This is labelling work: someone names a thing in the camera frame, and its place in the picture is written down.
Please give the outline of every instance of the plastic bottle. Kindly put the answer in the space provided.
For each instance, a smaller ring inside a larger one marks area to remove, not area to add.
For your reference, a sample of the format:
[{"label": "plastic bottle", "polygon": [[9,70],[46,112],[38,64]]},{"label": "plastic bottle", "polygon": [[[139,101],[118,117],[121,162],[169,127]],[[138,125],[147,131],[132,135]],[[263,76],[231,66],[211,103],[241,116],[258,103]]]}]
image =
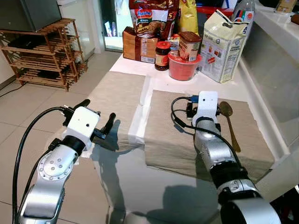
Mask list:
[{"label": "plastic bottle", "polygon": [[250,22],[250,24],[243,30],[243,33],[247,35],[246,38],[248,38],[250,34],[255,10],[254,0],[242,0],[236,5],[232,15],[232,21]]}]

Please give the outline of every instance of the beige cloth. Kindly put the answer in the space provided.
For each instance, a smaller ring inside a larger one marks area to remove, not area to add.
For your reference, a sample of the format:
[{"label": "beige cloth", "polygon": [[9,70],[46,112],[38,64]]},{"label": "beige cloth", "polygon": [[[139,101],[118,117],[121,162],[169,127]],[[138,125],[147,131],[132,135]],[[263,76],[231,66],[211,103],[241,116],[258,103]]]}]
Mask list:
[{"label": "beige cloth", "polygon": [[[194,145],[194,133],[186,128],[180,132],[171,120],[171,102],[184,96],[181,93],[154,91],[151,100],[151,110],[145,131],[146,164],[163,170],[197,177],[203,180],[211,180],[204,164],[197,156]],[[234,133],[241,147],[238,153],[241,164],[248,170],[249,177],[256,182],[262,178],[274,163],[274,158],[260,133],[249,106],[246,102],[234,100],[227,101],[233,108],[231,123]],[[186,100],[179,100],[174,109],[185,110]],[[178,117],[186,120],[186,113],[177,111]],[[222,136],[231,142],[227,120],[224,116],[217,116],[221,125]]]},{"label": "beige cloth", "polygon": [[140,102],[144,80],[145,76],[110,71],[91,92],[88,108],[101,112],[98,129],[106,124],[110,113],[116,114],[114,126],[105,141],[95,138],[95,143],[112,151],[132,147],[128,132]]}]

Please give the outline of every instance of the tile floor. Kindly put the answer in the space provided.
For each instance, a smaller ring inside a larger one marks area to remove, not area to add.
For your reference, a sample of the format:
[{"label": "tile floor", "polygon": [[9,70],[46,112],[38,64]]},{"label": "tile floor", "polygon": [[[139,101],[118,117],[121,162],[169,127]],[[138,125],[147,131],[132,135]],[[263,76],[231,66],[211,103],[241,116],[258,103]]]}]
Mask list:
[{"label": "tile floor", "polygon": [[[52,106],[81,102],[99,83],[120,56],[104,52],[88,62],[88,71],[80,80],[64,89],[26,84],[19,90],[0,98],[0,223],[11,223],[11,187],[14,161],[21,137],[33,118]],[[17,81],[0,90],[0,95],[19,87]],[[51,113],[40,120],[27,138],[19,171],[18,199],[20,202],[28,175],[34,162],[43,153],[46,140],[61,126],[64,117]],[[108,204],[100,180],[89,159],[80,158],[66,184],[66,196],[58,224],[105,223]]]}]

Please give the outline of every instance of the jar lid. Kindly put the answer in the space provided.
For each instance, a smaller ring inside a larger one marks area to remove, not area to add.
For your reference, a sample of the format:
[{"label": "jar lid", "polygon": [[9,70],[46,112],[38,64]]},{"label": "jar lid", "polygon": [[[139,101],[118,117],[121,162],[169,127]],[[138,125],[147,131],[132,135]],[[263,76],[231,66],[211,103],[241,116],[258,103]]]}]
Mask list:
[{"label": "jar lid", "polygon": [[191,43],[201,41],[201,37],[191,31],[179,32],[179,36],[184,40],[186,40],[187,42],[191,42]]},{"label": "jar lid", "polygon": [[160,49],[168,49],[168,48],[170,48],[170,46],[171,46],[170,43],[167,41],[160,41],[156,45],[156,47],[160,48]]}]

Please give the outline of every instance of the power cord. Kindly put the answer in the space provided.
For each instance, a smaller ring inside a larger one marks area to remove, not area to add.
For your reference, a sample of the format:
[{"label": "power cord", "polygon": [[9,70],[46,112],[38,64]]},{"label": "power cord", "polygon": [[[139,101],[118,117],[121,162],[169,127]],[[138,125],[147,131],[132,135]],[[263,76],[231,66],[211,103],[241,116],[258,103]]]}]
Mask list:
[{"label": "power cord", "polygon": [[193,127],[193,126],[187,125],[185,122],[183,122],[180,118],[178,118],[176,116],[175,111],[173,109],[173,105],[175,104],[175,102],[177,102],[178,100],[181,100],[181,99],[191,100],[191,97],[178,97],[178,98],[176,98],[176,99],[173,100],[173,102],[171,103],[171,113],[172,113],[172,115],[174,117],[174,121],[178,125],[180,125],[182,128],[187,127],[187,128],[190,128],[190,129],[194,129],[194,130],[197,130],[197,131],[202,131],[202,132],[206,132],[206,133],[215,135],[217,138],[219,138],[225,144],[227,144],[227,146],[230,148],[230,151],[234,155],[235,160],[236,160],[237,164],[239,165],[239,167],[242,168],[242,169],[245,169],[245,168],[242,167],[242,165],[241,165],[241,163],[239,161],[239,158],[238,158],[237,154],[235,153],[234,148],[231,146],[231,144],[225,138],[223,138],[221,135],[219,135],[219,134],[217,134],[217,133],[215,133],[213,131],[210,131],[208,129],[204,129],[204,128],[201,128],[201,127]]},{"label": "power cord", "polygon": [[[50,113],[52,111],[64,111],[65,108],[64,107],[52,107],[48,110],[45,110],[44,112],[40,113],[31,123],[30,125],[27,127],[23,137],[22,137],[22,140],[20,142],[20,145],[19,145],[19,149],[18,149],[18,153],[17,153],[17,157],[15,159],[15,164],[14,164],[14,176],[13,176],[13,193],[12,193],[12,202],[13,202],[13,212],[12,212],[12,224],[18,224],[17,222],[17,214],[18,214],[18,207],[17,207],[17,204],[18,204],[18,198],[17,198],[17,187],[18,187],[18,174],[19,174],[19,167],[20,167],[20,161],[21,161],[21,155],[22,155],[22,151],[23,151],[23,147],[24,147],[24,144],[25,144],[25,141],[26,141],[26,138],[30,132],[30,130],[32,129],[32,127],[34,126],[34,124],[41,118],[43,117],[44,115],[46,115],[47,113]],[[29,178],[28,179],[28,182],[27,182],[27,185],[30,186],[30,183],[31,183],[31,179]]]},{"label": "power cord", "polygon": [[19,88],[16,88],[16,89],[14,89],[14,90],[8,91],[7,93],[2,94],[0,97],[3,97],[3,96],[5,96],[6,94],[9,94],[10,92],[19,90],[19,89],[22,88],[24,85],[21,85]]}]

